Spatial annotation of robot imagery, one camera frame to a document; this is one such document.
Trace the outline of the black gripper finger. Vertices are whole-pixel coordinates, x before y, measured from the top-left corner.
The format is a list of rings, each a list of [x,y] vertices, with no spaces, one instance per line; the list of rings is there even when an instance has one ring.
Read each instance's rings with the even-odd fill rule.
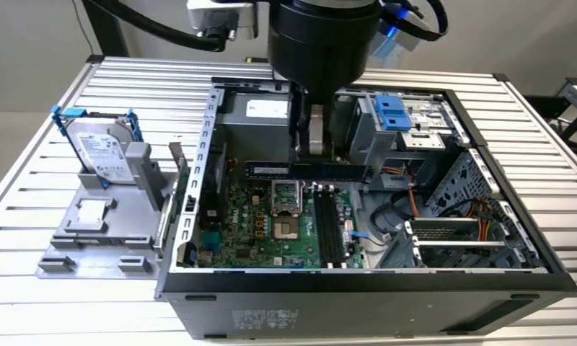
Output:
[[[334,94],[310,94],[290,85],[290,157],[297,162],[333,161],[330,118]]]

